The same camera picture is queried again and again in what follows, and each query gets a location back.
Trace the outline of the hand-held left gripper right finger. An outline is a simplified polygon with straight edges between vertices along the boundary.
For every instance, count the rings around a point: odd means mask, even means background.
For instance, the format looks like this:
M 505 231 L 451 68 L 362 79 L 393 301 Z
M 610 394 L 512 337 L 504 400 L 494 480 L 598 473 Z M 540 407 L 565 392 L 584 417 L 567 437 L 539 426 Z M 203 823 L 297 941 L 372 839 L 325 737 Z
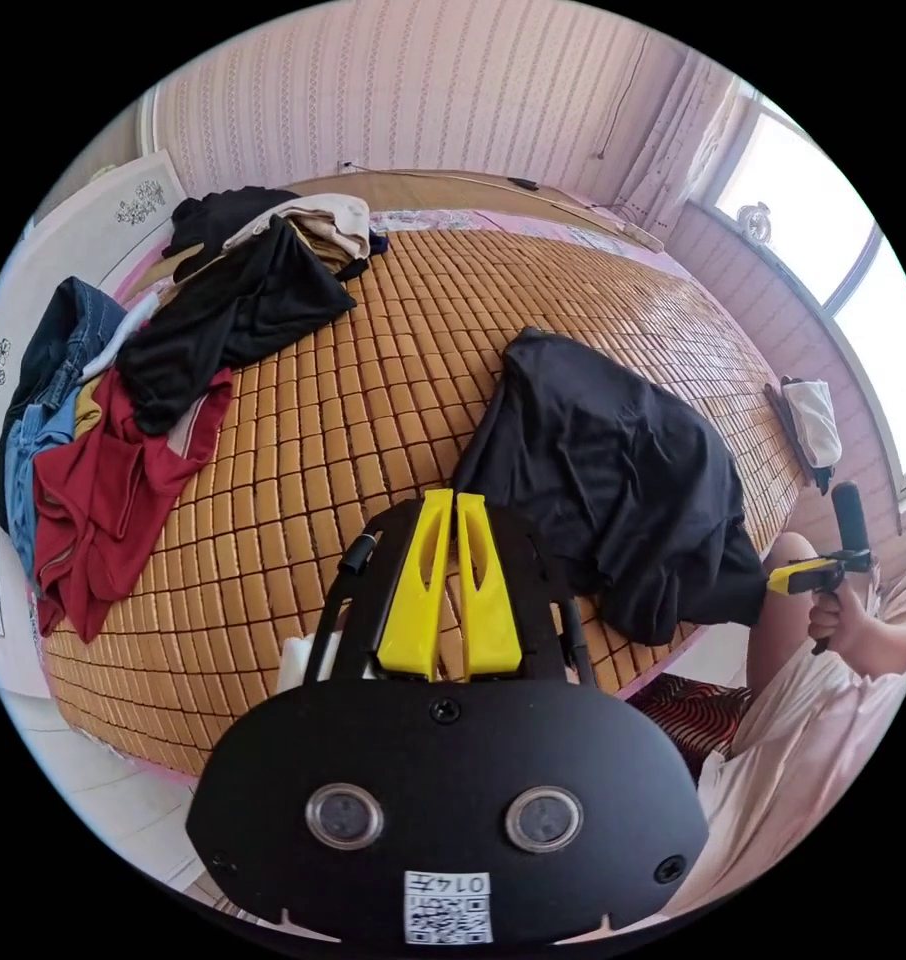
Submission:
M 464 676 L 512 675 L 522 648 L 485 498 L 459 493 L 456 521 Z

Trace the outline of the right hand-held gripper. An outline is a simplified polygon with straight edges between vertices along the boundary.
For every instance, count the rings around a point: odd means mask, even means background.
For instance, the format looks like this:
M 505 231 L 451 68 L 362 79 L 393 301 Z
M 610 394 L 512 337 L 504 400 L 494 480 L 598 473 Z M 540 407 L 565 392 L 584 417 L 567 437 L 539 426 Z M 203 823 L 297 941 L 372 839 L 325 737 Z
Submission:
M 860 557 L 836 559 L 829 572 L 828 558 L 792 561 L 772 570 L 767 589 L 781 595 L 813 592 L 810 640 L 815 656 L 832 652 L 854 656 L 868 639 L 872 618 L 857 592 L 869 567 L 860 569 Z

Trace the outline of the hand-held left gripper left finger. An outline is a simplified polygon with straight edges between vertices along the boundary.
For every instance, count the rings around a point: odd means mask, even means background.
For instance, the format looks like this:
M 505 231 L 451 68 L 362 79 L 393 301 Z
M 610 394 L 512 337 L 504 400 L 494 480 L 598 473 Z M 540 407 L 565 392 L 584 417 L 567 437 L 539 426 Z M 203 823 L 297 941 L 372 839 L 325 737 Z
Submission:
M 432 489 L 413 501 L 414 522 L 377 647 L 383 671 L 433 681 L 450 555 L 453 492 Z

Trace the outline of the person's right hand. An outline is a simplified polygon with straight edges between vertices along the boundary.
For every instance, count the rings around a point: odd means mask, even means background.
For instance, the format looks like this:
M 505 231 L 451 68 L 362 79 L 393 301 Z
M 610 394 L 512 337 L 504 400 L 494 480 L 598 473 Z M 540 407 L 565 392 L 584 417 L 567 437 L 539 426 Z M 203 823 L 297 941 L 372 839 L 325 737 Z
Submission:
M 858 676 L 898 674 L 895 639 L 887 625 L 869 615 L 849 583 L 813 595 L 808 636 L 817 652 L 832 652 Z

